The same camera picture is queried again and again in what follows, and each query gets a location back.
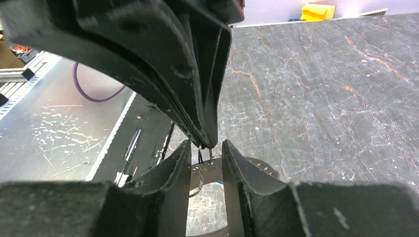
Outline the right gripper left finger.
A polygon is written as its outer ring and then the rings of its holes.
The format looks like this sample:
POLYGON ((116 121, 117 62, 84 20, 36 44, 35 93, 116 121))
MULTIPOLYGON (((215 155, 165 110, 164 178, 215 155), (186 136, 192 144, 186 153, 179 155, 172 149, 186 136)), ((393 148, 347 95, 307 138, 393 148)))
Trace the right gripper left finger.
POLYGON ((191 177, 184 140, 163 162, 112 182, 8 182, 0 186, 3 237, 183 237, 191 177))

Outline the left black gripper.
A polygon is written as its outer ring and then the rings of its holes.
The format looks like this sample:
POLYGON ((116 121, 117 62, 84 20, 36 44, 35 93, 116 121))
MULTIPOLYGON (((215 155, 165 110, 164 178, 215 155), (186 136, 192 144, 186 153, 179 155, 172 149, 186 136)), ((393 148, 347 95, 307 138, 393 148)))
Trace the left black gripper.
POLYGON ((140 93, 193 144, 218 143, 217 106, 241 0, 3 0, 13 42, 97 69, 140 93))

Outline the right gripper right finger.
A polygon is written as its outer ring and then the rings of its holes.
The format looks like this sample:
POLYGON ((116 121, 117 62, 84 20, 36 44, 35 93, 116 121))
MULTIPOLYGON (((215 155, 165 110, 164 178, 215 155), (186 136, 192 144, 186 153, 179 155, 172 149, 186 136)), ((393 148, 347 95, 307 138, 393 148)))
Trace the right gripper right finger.
POLYGON ((416 237, 419 196, 402 183, 285 183, 222 143, 231 237, 416 237))

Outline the large metal disc keyring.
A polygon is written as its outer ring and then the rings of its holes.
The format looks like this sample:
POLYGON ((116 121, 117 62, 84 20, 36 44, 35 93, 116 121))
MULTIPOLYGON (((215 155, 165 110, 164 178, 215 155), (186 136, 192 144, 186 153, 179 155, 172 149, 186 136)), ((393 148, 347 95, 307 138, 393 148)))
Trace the large metal disc keyring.
POLYGON ((221 156, 193 165, 186 235, 188 237, 227 237, 226 205, 221 156))

